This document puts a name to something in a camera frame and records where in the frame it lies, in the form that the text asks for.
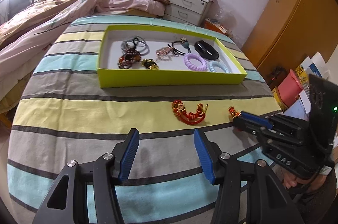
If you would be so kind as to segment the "person's right hand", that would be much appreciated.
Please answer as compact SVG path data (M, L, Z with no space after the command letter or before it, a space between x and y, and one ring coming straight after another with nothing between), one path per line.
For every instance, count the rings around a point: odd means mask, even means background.
M287 189L290 189L292 187L296 187L297 185L306 185L311 182L311 179L301 179L297 176L295 176L292 173L285 172L283 174L283 186Z

